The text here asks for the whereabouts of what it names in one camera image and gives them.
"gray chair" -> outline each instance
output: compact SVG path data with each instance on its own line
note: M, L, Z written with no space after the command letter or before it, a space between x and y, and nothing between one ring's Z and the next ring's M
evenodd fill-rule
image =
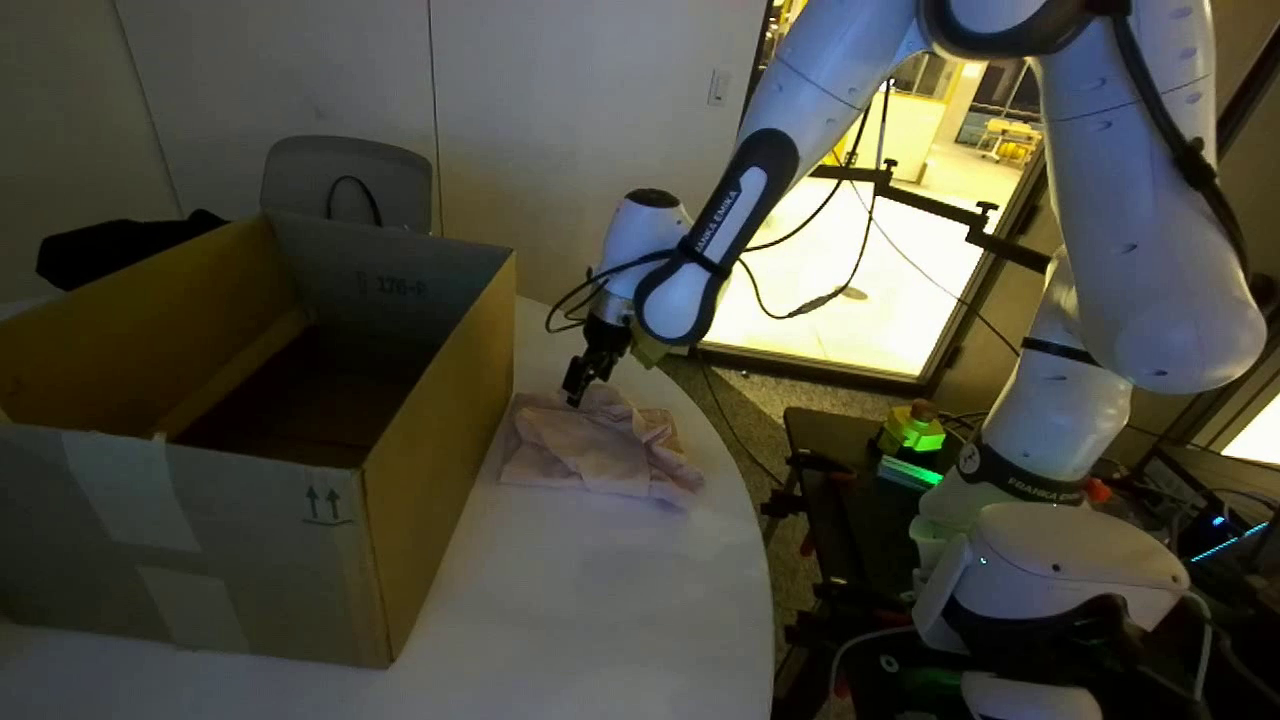
M431 163L353 137L285 137L266 155L259 202L264 210L429 233Z

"cardboard box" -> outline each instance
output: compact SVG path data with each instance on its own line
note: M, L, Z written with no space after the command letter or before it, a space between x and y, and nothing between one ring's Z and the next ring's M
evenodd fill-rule
M388 666L513 313L507 249L270 214L0 323L0 611Z

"white table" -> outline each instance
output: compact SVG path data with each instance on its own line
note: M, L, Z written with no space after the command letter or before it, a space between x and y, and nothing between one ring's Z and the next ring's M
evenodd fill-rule
M581 350L516 306L516 388L550 392ZM613 384L667 407L707 488L689 514L648 501L476 480L404 653L389 670L193 652L0 624L0 716L764 719L773 619L737 466L669 378Z

